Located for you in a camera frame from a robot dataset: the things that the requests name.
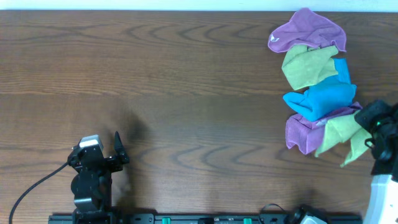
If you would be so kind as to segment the light green cloth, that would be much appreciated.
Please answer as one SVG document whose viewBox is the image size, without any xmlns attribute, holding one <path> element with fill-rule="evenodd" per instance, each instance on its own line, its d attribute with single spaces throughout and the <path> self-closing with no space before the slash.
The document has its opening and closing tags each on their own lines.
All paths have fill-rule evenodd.
<svg viewBox="0 0 398 224">
<path fill-rule="evenodd" d="M 326 122 L 323 141 L 316 149 L 315 157 L 327 152 L 339 143 L 350 141 L 350 152 L 345 157 L 345 161 L 340 165 L 340 167 L 344 167 L 358 159 L 369 149 L 365 145 L 365 140 L 370 139 L 371 134 L 354 119 L 354 116 L 360 111 L 355 111 L 349 115 L 338 116 Z"/>
</svg>

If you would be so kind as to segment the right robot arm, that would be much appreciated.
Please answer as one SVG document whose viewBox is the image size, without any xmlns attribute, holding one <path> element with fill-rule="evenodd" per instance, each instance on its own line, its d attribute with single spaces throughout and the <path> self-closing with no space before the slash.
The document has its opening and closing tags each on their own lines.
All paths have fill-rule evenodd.
<svg viewBox="0 0 398 224">
<path fill-rule="evenodd" d="M 397 224 L 397 105 L 376 100 L 354 116 L 370 135 L 364 145 L 371 150 L 371 194 L 364 223 Z"/>
</svg>

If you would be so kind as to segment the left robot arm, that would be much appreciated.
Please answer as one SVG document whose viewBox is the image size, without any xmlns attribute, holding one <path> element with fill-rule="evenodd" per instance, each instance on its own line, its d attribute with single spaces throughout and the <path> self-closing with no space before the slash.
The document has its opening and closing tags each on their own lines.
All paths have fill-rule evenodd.
<svg viewBox="0 0 398 224">
<path fill-rule="evenodd" d="M 77 171 L 71 182 L 76 210 L 73 223 L 123 222 L 121 212 L 112 206 L 112 174 L 123 170 L 130 162 L 118 132 L 114 134 L 115 155 L 104 157 L 103 144 L 95 134 L 83 137 L 72 148 L 68 165 Z"/>
</svg>

